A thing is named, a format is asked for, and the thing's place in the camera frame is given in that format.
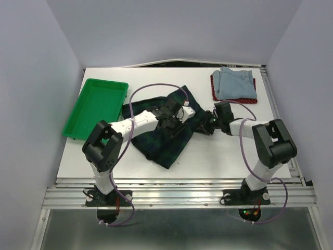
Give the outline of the green navy plaid skirt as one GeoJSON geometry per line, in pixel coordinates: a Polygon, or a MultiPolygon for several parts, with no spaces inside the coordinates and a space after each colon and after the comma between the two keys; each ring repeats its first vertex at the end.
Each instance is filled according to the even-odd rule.
{"type": "Polygon", "coordinates": [[[182,90],[176,90],[168,96],[159,96],[132,103],[133,114],[136,116],[147,108],[160,108],[167,99],[173,98],[177,102],[185,100],[185,93],[189,97],[189,105],[195,111],[195,115],[186,121],[186,127],[174,138],[169,137],[161,129],[150,131],[132,138],[132,144],[148,159],[169,169],[177,160],[183,149],[195,132],[198,131],[206,112],[200,107],[191,91],[183,85],[182,90]]]}

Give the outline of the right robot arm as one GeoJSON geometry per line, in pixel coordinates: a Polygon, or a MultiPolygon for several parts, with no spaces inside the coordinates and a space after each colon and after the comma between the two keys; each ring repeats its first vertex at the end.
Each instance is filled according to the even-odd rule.
{"type": "Polygon", "coordinates": [[[208,111],[198,126],[198,131],[212,135],[221,130],[240,140],[254,140],[258,162],[254,168],[245,163],[249,175],[243,179],[239,189],[224,189],[220,203],[226,206],[270,204],[267,184],[282,165],[297,155],[297,147],[284,122],[280,119],[258,121],[256,118],[235,118],[231,102],[222,101],[208,111]]]}

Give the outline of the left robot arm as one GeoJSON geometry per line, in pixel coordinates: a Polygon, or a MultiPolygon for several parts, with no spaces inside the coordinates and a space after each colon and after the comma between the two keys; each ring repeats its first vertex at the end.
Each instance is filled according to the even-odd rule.
{"type": "Polygon", "coordinates": [[[98,122],[82,147],[92,167],[95,184],[85,190],[87,207],[116,206],[131,200],[132,191],[117,192],[113,169],[124,155],[131,139],[154,130],[161,130],[174,138],[195,115],[189,102],[184,105],[173,99],[158,107],[149,107],[140,114],[122,121],[98,122]]]}

